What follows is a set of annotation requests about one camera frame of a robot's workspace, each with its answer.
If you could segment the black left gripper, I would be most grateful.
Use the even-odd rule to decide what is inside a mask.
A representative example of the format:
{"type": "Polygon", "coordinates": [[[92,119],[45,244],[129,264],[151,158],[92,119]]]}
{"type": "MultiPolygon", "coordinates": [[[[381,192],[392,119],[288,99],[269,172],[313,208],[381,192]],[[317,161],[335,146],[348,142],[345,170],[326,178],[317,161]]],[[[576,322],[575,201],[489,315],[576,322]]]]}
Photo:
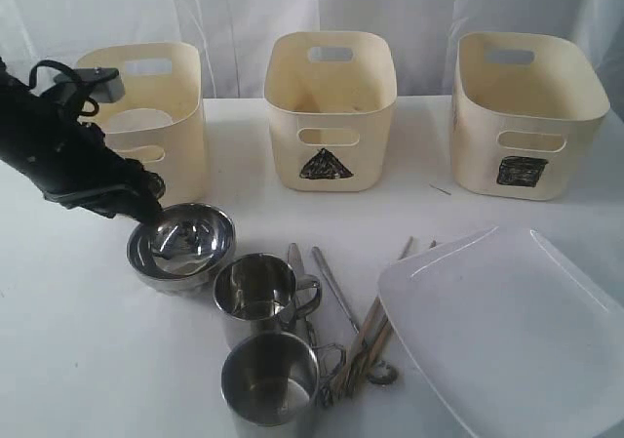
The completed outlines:
{"type": "Polygon", "coordinates": [[[110,219],[125,215],[144,225],[162,219],[163,180],[108,148],[103,131],[45,130],[43,149],[50,174],[43,187],[46,199],[110,219]]]}

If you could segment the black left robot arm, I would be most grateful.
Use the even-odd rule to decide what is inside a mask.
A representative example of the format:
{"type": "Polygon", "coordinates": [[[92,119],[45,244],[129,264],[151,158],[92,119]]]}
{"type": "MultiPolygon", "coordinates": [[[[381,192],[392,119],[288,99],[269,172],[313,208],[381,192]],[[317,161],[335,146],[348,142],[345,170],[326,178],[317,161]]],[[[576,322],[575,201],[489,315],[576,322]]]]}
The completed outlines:
{"type": "Polygon", "coordinates": [[[66,209],[105,218],[123,215],[155,224],[163,179],[105,143],[93,122],[102,103],[125,94],[115,67],[73,69],[41,60],[21,82],[1,70],[1,159],[26,176],[43,197],[66,209]]]}

